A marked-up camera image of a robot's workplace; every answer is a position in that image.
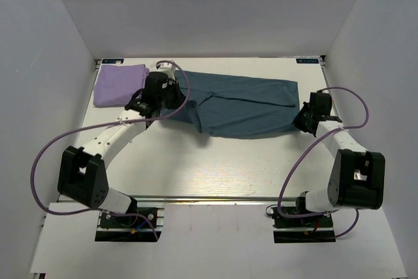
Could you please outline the blue table sticker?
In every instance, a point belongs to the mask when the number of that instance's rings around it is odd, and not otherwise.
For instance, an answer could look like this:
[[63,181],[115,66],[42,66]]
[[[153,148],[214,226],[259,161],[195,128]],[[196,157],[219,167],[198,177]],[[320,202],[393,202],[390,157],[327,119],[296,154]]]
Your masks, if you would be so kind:
[[317,58],[296,58],[298,64],[319,64]]
[[106,58],[101,60],[102,64],[123,64],[123,62],[123,58]]

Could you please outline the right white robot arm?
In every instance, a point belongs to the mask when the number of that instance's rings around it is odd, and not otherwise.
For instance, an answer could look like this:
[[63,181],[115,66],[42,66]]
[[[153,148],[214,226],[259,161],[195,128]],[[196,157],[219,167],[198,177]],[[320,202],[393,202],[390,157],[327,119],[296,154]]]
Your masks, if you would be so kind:
[[383,203],[385,157],[360,145],[331,109],[330,94],[312,92],[293,120],[297,129],[321,139],[334,158],[327,185],[297,198],[295,219],[304,226],[316,221],[319,212],[340,208],[377,210]]

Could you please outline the right blue table sticker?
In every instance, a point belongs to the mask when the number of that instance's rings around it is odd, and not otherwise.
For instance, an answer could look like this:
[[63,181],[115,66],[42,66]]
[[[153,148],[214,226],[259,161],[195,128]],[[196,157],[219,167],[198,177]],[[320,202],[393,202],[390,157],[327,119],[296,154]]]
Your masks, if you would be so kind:
[[296,58],[298,64],[319,64],[317,58]]

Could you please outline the folded lavender t-shirt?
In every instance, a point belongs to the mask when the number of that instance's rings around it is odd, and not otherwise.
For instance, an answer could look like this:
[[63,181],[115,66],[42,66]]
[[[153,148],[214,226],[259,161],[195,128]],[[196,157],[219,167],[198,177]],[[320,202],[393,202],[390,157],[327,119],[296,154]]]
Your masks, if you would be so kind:
[[93,88],[95,107],[123,107],[144,87],[150,70],[145,65],[103,65]]

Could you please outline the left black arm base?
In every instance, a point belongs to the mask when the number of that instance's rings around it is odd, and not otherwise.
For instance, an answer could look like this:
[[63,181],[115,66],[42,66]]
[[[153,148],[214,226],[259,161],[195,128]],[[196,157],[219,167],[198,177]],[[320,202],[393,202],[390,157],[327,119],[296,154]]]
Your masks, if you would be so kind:
[[109,213],[99,216],[95,242],[157,242],[163,230],[163,207],[138,207],[137,212],[147,218],[155,232],[143,217],[115,217]]

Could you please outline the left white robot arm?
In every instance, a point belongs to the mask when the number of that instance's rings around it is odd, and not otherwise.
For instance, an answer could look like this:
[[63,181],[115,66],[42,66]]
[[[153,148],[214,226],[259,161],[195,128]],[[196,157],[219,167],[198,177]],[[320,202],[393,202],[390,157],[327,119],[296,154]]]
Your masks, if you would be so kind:
[[185,101],[177,79],[168,70],[151,72],[142,89],[134,92],[115,125],[107,127],[79,148],[62,155],[57,190],[93,209],[115,213],[124,226],[137,221],[137,201],[110,188],[106,170],[112,160],[160,118],[163,109],[177,110]]

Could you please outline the dark teal t-shirt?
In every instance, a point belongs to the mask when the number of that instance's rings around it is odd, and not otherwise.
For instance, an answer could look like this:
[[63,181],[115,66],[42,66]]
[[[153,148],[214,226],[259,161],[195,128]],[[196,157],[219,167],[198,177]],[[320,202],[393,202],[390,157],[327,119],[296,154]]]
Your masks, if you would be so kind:
[[190,71],[176,77],[188,102],[179,113],[165,109],[162,115],[189,123],[199,133],[246,139],[295,130],[297,82]]

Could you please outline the left blue table sticker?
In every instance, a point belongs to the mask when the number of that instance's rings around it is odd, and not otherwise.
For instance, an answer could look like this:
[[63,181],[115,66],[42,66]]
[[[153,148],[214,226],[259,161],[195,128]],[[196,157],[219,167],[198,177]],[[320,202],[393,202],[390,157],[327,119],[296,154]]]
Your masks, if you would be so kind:
[[101,60],[102,64],[123,64],[123,62],[123,58],[106,58]]

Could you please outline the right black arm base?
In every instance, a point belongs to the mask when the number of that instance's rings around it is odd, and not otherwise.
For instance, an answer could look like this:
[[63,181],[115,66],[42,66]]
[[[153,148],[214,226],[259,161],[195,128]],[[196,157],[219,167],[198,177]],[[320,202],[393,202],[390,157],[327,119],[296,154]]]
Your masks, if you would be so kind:
[[265,214],[273,220],[276,244],[304,244],[335,242],[334,224],[330,214],[307,218],[286,218],[277,205],[269,205]]

